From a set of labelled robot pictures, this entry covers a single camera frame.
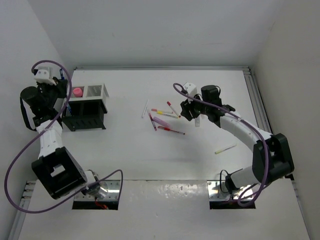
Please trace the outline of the pink eraser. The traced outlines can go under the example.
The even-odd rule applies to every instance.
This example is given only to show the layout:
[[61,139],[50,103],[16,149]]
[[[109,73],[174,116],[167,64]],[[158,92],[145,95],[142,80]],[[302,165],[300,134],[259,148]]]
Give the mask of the pink eraser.
[[83,97],[83,88],[75,87],[72,89],[72,98],[82,98]]

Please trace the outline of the yellow white pen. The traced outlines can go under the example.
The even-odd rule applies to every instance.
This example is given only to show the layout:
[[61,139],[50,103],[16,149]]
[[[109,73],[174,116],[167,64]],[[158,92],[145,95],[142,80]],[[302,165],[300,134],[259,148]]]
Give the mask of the yellow white pen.
[[218,155],[218,154],[223,153],[223,152],[225,152],[225,151],[227,151],[227,150],[230,150],[230,149],[232,149],[232,148],[234,148],[234,147],[236,147],[236,146],[237,146],[237,144],[232,144],[232,145],[226,146],[226,147],[224,147],[224,148],[222,148],[222,149],[219,149],[219,150],[215,151],[214,153],[215,153],[216,155]]

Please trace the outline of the blue pen with white end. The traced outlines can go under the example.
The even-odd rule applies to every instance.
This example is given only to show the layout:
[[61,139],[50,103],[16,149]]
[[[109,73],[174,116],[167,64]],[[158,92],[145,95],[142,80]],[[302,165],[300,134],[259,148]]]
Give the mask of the blue pen with white end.
[[66,106],[66,113],[65,113],[66,117],[71,117],[72,116],[72,109],[69,105]]

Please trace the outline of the blue gel pen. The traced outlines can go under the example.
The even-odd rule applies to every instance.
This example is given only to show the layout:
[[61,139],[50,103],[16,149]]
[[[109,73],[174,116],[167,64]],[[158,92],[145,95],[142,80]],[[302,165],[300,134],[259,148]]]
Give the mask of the blue gel pen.
[[64,80],[65,78],[64,78],[63,70],[62,70],[62,69],[60,69],[60,70],[59,70],[59,73],[60,73],[60,77],[61,77],[61,79],[62,79],[62,80]]

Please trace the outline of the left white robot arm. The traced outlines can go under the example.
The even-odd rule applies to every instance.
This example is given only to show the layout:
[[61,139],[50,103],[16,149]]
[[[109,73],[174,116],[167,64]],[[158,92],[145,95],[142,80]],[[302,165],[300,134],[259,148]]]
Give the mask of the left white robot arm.
[[83,194],[94,195],[99,187],[91,186],[97,176],[84,170],[62,141],[62,120],[55,109],[57,99],[67,97],[66,79],[36,77],[36,86],[29,86],[20,93],[20,109],[25,126],[31,124],[24,104],[34,114],[34,131],[40,136],[40,152],[31,168],[53,199],[66,196],[78,187],[85,187]]

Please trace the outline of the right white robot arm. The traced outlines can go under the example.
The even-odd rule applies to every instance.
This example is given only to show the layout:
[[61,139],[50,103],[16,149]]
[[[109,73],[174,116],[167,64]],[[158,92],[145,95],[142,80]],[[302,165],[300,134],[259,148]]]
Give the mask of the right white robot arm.
[[267,186],[294,171],[289,142],[282,133],[272,134],[244,120],[235,108],[222,103],[219,86],[206,85],[200,91],[198,94],[196,86],[189,82],[181,86],[179,93],[187,99],[180,104],[180,114],[188,121],[206,116],[253,154],[251,166],[227,174],[222,190],[232,194],[247,185]]

